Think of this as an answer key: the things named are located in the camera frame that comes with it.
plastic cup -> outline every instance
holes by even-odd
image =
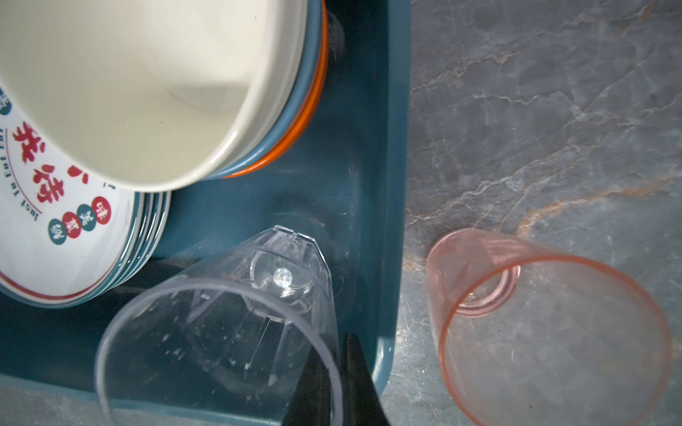
[[[140,294],[114,317],[95,362],[100,405],[111,425],[127,424],[126,409],[277,424],[316,352],[340,426],[336,327],[315,240],[276,226]]]
[[[426,272],[443,379],[478,425],[634,425],[661,395],[668,325],[621,272],[476,229],[436,243]]]

white bowl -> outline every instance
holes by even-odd
[[[299,65],[306,9],[3,1],[0,86],[80,168],[137,191],[176,189],[236,161],[271,127]]]

red chinese character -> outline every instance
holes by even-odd
[[[42,181],[47,181],[47,183],[43,183],[40,186],[40,192],[38,192],[38,201],[47,201],[50,204],[52,204],[53,198],[55,201],[59,201],[59,196],[64,196],[64,181],[60,181],[56,177],[50,180],[50,173],[55,171],[54,166],[43,164],[40,169],[42,171],[35,168],[33,169],[35,172],[33,175],[33,182],[40,183]]]
[[[17,127],[16,133],[13,133],[12,136],[14,137],[15,141],[22,143],[21,149],[23,152],[21,154],[21,159],[24,160],[24,164],[26,164],[27,160],[30,162],[35,160],[33,154],[38,153],[38,149],[42,153],[45,152],[45,142],[40,141],[40,136],[35,134],[35,130],[33,130],[33,128],[26,121],[23,122],[23,127],[23,131],[20,127]]]
[[[66,227],[66,234],[70,238],[76,238],[80,235],[80,221],[75,213],[70,211],[64,213],[64,216],[61,218],[61,223]]]
[[[76,177],[83,173],[83,171],[75,166],[69,167],[69,170],[66,170],[66,172],[69,174],[71,177]],[[83,183],[87,183],[87,173],[83,173]]]
[[[105,197],[95,197],[92,200],[92,209],[95,211],[95,220],[97,223],[106,225],[111,219],[111,206]]]
[[[34,183],[40,183],[40,181],[42,181],[42,180],[45,180],[45,181],[49,180],[50,179],[49,173],[52,173],[55,171],[55,167],[50,166],[49,164],[43,164],[43,166],[40,169],[42,170],[42,172],[40,170],[38,170],[37,168],[33,169],[33,171],[35,172],[35,174],[33,175],[33,182]]]

white plate with red text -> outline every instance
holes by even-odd
[[[130,239],[136,193],[94,179],[0,89],[0,290],[33,305],[87,297]]]

gray marble surface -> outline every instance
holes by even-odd
[[[443,234],[500,230],[609,264],[663,307],[682,424],[682,2],[414,0],[393,426],[472,425],[442,383],[424,263]]]

